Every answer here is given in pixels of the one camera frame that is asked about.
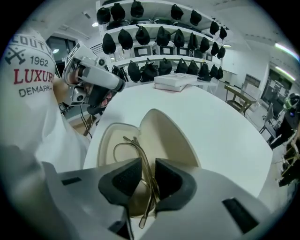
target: fluorescent light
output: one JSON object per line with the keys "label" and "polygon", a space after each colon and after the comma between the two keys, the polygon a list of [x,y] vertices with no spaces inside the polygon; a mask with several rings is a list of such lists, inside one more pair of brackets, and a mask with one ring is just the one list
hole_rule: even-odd
{"label": "fluorescent light", "polygon": [[292,55],[295,59],[297,59],[297,61],[300,60],[298,54],[294,53],[292,50],[290,50],[290,49],[288,49],[288,48],[286,48],[286,47],[284,47],[284,46],[282,46],[278,43],[275,43],[275,47],[281,49],[282,51],[286,52],[289,55]]}
{"label": "fluorescent light", "polygon": [[280,72],[284,73],[285,75],[287,75],[288,77],[290,77],[293,81],[296,80],[296,78],[294,78],[292,75],[290,75],[288,72],[284,71],[283,69],[281,69],[280,67],[275,67],[277,70],[279,70]]}

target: round table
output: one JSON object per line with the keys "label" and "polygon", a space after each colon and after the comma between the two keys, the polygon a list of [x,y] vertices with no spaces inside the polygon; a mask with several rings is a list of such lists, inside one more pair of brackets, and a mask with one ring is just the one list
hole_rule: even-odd
{"label": "round table", "polygon": [[152,108],[168,115],[193,146],[203,169],[220,173],[257,197],[272,150],[255,127],[218,97],[194,86],[181,93],[145,84],[124,89],[107,106],[90,142],[84,169],[96,167],[98,147],[112,123],[140,126]]}

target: crossed hammers logo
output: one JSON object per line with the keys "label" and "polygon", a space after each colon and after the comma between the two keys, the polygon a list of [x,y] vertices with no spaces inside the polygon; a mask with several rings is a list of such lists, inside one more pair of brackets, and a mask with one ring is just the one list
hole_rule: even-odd
{"label": "crossed hammers logo", "polygon": [[26,49],[20,50],[20,51],[15,51],[18,50],[18,48],[16,47],[15,50],[12,49],[11,47],[8,47],[8,49],[10,51],[8,51],[8,56],[9,57],[5,57],[6,62],[10,65],[11,64],[11,60],[14,59],[15,57],[17,57],[19,59],[19,65],[21,65],[22,63],[24,63],[26,61],[26,59],[22,58],[24,56],[24,52]]}

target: white shelf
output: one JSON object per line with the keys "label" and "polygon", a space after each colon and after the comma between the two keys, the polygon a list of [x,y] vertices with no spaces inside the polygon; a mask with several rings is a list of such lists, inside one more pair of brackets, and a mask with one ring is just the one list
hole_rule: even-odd
{"label": "white shelf", "polygon": [[133,61],[135,63],[141,63],[141,62],[146,62],[147,58],[149,58],[150,61],[156,61],[156,60],[162,60],[163,58],[166,58],[168,60],[173,60],[173,61],[179,61],[181,58],[184,61],[192,61],[194,60],[196,63],[202,63],[206,62],[209,67],[211,68],[213,64],[215,64],[216,67],[220,66],[220,62],[213,62],[213,61],[208,61],[200,58],[194,58],[194,57],[187,57],[187,56],[178,56],[178,55],[154,55],[154,56],[143,56],[143,57],[136,57],[136,58],[130,58],[130,59],[125,59],[125,60],[120,60],[116,62],[112,62],[111,65],[115,65],[118,67],[124,67],[130,63],[130,61]]}
{"label": "white shelf", "polygon": [[[126,1],[118,2],[125,10],[125,13],[126,13],[125,19],[126,20],[133,20],[133,19],[145,20],[145,19],[166,18],[166,19],[169,19],[169,20],[175,22],[176,20],[171,17],[171,8],[174,4],[176,4],[183,11],[183,16],[180,21],[184,24],[188,24],[191,27],[197,28],[199,30],[203,30],[203,29],[209,28],[211,22],[213,21],[213,19],[211,17],[208,17],[207,15],[205,15],[205,14],[201,13],[200,11],[198,11],[197,9],[195,9],[198,13],[201,14],[202,20],[199,22],[198,26],[194,26],[189,22],[192,11],[194,10],[191,7],[186,7],[181,4],[177,4],[174,2],[168,2],[168,1],[162,1],[162,0],[139,0],[139,1],[141,2],[142,6],[144,8],[144,14],[141,18],[132,17],[130,14],[131,5],[133,3],[133,0],[126,0]],[[115,3],[103,5],[103,7],[110,9],[114,4]]]}
{"label": "white shelf", "polygon": [[[177,26],[171,26],[171,25],[166,25],[166,24],[139,24],[143,27],[146,28],[146,30],[148,31],[149,33],[149,36],[150,38],[152,39],[156,39],[157,35],[158,35],[158,29],[163,26],[165,30],[169,31],[171,34],[174,33],[177,29],[180,29],[183,33],[183,36],[184,36],[184,40],[186,43],[189,42],[189,37],[191,35],[191,33],[194,33],[197,37],[197,40],[198,40],[198,45],[200,45],[201,43],[201,40],[203,37],[206,37],[209,41],[210,41],[210,44],[212,45],[214,42],[216,42],[216,40],[206,36],[205,34],[202,34],[202,33],[199,33],[197,31],[193,31],[193,30],[190,30],[190,29],[186,29],[186,28],[182,28],[182,27],[177,27]],[[119,27],[119,28],[115,28],[115,29],[111,29],[111,30],[108,30],[106,31],[105,33],[108,33],[112,36],[113,38],[113,41],[115,43],[118,43],[118,35],[119,35],[119,32],[124,29],[126,30],[127,32],[130,33],[131,37],[133,40],[135,40],[135,35],[138,31],[138,27],[136,25],[129,25],[129,26],[124,26],[124,27]],[[174,40],[174,37],[175,37],[175,34],[171,35],[171,41]]]}

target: ceiling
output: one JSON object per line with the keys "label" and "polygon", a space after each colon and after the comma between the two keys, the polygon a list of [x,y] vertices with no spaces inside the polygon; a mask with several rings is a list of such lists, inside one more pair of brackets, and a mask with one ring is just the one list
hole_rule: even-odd
{"label": "ceiling", "polygon": [[[182,4],[182,0],[172,2]],[[274,47],[276,42],[290,49],[292,45],[276,23],[253,1],[186,0],[185,5],[215,18],[219,26],[228,27],[225,43],[231,44],[232,49],[264,51],[270,55],[270,61],[291,74],[300,76],[299,63]],[[68,32],[75,38],[87,40],[98,32],[98,28],[92,27],[97,21],[95,0],[52,0],[47,2],[45,8],[46,13],[41,9],[31,20],[43,27],[47,26],[44,35],[46,38],[50,36],[50,32]]]}

